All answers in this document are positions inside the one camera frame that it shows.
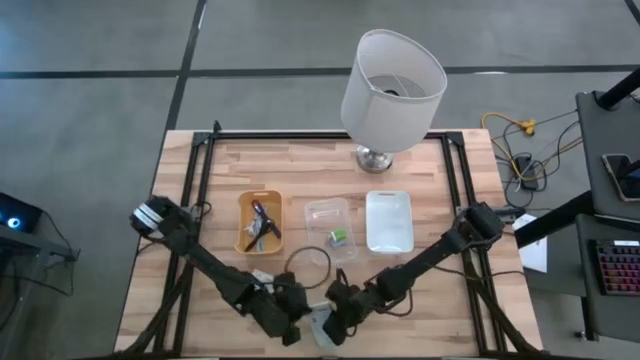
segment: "wooden table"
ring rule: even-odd
[[[493,157],[489,133],[463,130],[473,184],[478,201],[503,206],[502,184]],[[176,203],[182,192],[192,131],[167,134],[153,193]],[[453,211],[439,141],[425,140],[396,155],[384,174],[360,170],[354,159],[355,145],[348,140],[229,140],[217,141],[209,177],[207,200],[213,211],[203,220],[200,242],[228,265],[279,273],[295,249],[307,245],[304,205],[313,200],[342,197],[348,200],[359,254],[343,266],[351,283],[362,282],[384,267],[402,263],[439,239],[451,226]],[[457,163],[458,187],[464,195]],[[194,186],[199,174],[196,173]],[[247,190],[273,189],[283,194],[283,250],[273,256],[247,257],[236,253],[238,196]],[[402,256],[373,255],[365,240],[365,195],[371,190],[403,190],[411,196],[415,250]],[[492,271],[522,270],[513,237],[505,235],[489,253]],[[160,305],[169,251],[153,246],[135,263],[116,349],[126,348],[146,326]],[[459,256],[441,266],[462,269]],[[299,281],[311,284],[325,269],[300,256],[292,270]],[[324,301],[326,286],[308,291],[310,304]],[[495,278],[501,307],[534,346],[541,348],[526,279],[520,274]],[[413,288],[415,306],[405,318],[372,314],[358,327],[354,338],[339,347],[338,356],[440,356],[475,355],[476,344],[464,280],[431,270]],[[395,309],[402,311],[407,304]],[[486,311],[483,317],[488,319]],[[169,325],[170,346],[173,323]],[[268,338],[251,317],[242,318],[221,300],[215,285],[196,271],[187,320],[183,356],[319,356],[308,319],[299,322],[302,340],[283,347],[280,339]],[[490,321],[485,320],[492,338]]]

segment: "keyboard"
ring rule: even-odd
[[[603,295],[640,296],[640,240],[592,240]]]

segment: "white lampshade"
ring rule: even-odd
[[[446,88],[442,66],[420,44],[393,31],[369,31],[358,44],[342,123],[373,151],[406,150],[429,131]]]

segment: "silver lamp base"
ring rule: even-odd
[[[359,145],[356,149],[356,161],[362,170],[372,174],[379,174],[391,167],[393,154],[376,152]]]

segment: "gray floor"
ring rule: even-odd
[[[196,2],[5,0],[0,72],[177,70]],[[209,0],[193,68],[348,67],[358,38],[376,27],[415,38],[445,66],[640,62],[640,27],[623,0]],[[479,127],[489,111],[543,120],[573,110],[575,93],[606,89],[625,75],[451,75],[434,127]],[[210,128],[217,119],[228,129],[340,128],[346,79],[190,79],[176,127]],[[22,346],[24,358],[111,350],[137,245],[127,217],[149,194],[175,84],[173,78],[0,80],[0,191],[49,210],[82,249],[73,297],[38,291],[27,340],[39,346]],[[536,153],[575,120],[543,125],[533,138],[513,135],[512,147]],[[498,135],[504,125],[491,120],[489,127]],[[531,206],[554,207],[587,188],[578,147],[563,155],[561,170]],[[571,232],[557,238],[571,241]],[[65,286],[64,275],[51,281]],[[582,321],[578,298],[542,290],[544,277],[529,281],[546,349],[637,358],[640,345],[573,338]]]

